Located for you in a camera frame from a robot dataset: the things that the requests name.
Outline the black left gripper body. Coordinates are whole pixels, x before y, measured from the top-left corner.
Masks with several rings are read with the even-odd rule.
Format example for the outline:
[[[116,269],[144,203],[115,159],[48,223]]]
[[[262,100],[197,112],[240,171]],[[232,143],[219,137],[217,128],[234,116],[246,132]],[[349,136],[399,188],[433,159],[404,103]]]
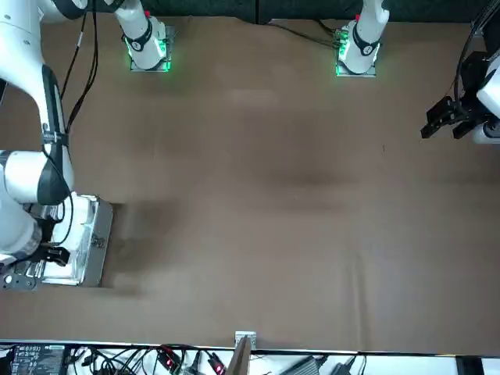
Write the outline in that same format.
[[[488,117],[488,110],[477,98],[476,91],[460,91],[455,97],[455,119],[481,121]]]

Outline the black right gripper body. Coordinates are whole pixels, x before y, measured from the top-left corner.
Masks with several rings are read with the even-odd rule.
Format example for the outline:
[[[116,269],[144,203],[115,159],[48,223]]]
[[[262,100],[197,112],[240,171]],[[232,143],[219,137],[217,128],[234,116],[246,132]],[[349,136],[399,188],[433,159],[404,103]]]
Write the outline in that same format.
[[[37,218],[37,225],[41,229],[41,242],[40,245],[49,244],[52,240],[52,233],[54,230],[54,220],[47,218]]]

